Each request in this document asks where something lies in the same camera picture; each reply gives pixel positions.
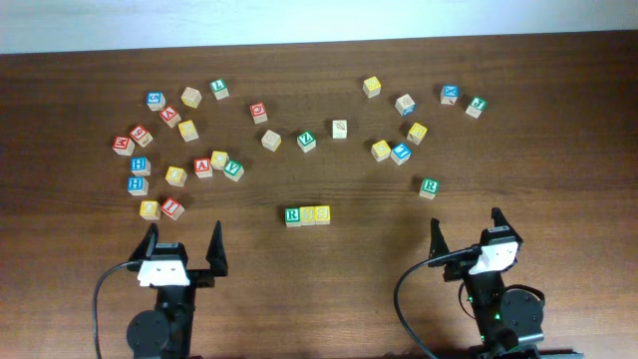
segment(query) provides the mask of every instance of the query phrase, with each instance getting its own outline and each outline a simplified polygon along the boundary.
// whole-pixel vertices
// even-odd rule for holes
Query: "black cable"
[[[444,254],[444,255],[436,257],[436,258],[424,260],[421,263],[417,263],[417,264],[413,265],[410,269],[408,269],[405,273],[403,273],[401,278],[399,278],[399,281],[397,282],[397,285],[395,286],[395,294],[394,294],[395,311],[397,312],[397,316],[399,317],[399,321],[401,322],[403,327],[406,329],[406,331],[408,332],[410,337],[417,343],[417,345],[419,345],[421,350],[423,350],[423,352],[426,353],[426,355],[428,355],[430,357],[430,359],[437,359],[437,356],[434,355],[430,351],[430,349],[428,349],[428,347],[426,346],[426,344],[424,344],[423,341],[421,341],[421,339],[412,330],[412,327],[410,327],[410,324],[408,324],[408,321],[406,320],[406,318],[404,318],[403,314],[401,313],[401,307],[399,306],[399,289],[401,288],[401,284],[403,284],[403,282],[406,280],[406,278],[410,274],[412,274],[412,272],[414,272],[415,270],[421,268],[422,266],[425,266],[425,265],[428,265],[428,264],[431,264],[431,263],[435,263],[435,262],[438,262],[438,261],[443,261],[443,260],[446,260],[446,259],[448,259],[450,257],[457,256],[457,255],[460,255],[462,253],[467,253],[467,252],[470,252],[472,250],[473,250],[472,248],[461,249],[461,250],[457,250],[457,251],[452,252],[452,253]]]
[[[93,292],[93,341],[96,345],[96,355],[98,359],[102,359],[102,353],[100,352],[100,337],[98,336],[98,293],[100,292],[102,282],[104,282],[105,279],[107,279],[107,277],[114,272],[126,268],[129,265],[140,263],[142,263],[140,260],[132,260],[126,263],[118,264],[102,274],[102,276],[98,280],[98,284],[96,284],[96,290]]]
[[[459,286],[459,304],[461,305],[461,309],[468,315],[468,317],[476,320],[471,314],[469,314],[466,311],[466,307],[463,305],[463,301],[461,300],[461,294],[463,294],[463,288],[465,287],[466,287],[466,284],[464,282],[462,282],[461,285]]]

